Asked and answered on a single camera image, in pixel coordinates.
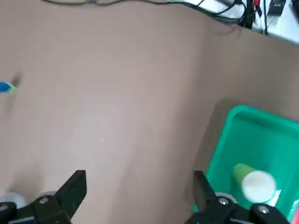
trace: green container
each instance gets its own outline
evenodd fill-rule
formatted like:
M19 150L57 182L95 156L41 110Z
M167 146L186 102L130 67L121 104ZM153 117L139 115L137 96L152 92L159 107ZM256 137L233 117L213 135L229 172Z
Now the green container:
M291 221L299 202L299 124L249 106L234 107L223 127L206 177L215 192L231 194L249 209L233 175L244 163L271 174L277 189L266 203Z

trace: table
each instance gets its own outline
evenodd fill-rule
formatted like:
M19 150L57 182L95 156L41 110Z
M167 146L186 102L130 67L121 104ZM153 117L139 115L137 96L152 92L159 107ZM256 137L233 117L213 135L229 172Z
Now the table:
M181 224L226 109L299 120L299 50L182 6L0 2L0 192L86 169L73 223Z

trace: paper cup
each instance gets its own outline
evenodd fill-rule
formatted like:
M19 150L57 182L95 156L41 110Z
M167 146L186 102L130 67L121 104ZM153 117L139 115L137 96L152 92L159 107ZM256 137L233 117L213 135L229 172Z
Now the paper cup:
M274 178L264 172L239 163L234 167L234 177L244 197L252 203L270 200L276 191Z

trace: blue object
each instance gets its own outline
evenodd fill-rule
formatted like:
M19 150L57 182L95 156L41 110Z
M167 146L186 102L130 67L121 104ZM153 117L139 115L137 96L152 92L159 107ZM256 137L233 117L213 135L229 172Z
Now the blue object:
M10 83L0 82L0 92L13 92L15 87Z

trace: screw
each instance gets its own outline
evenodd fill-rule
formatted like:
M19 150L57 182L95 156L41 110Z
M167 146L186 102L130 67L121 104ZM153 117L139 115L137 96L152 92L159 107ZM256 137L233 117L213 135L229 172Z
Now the screw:
M2 204L0 206L0 211L5 211L6 209L8 209L8 205L7 204Z
M46 197L42 197L42 198L39 200L39 203L40 203L40 204L45 204L47 201L48 201L48 199L47 199Z
M258 206L258 210L259 210L261 213L263 213L263 214L267 214L267 213L269 213L269 209L268 209L266 206L264 206L264 205L260 205L260 206Z
M219 198L219 202L220 202L220 204L223 204L223 205L228 204L228 200L224 197Z

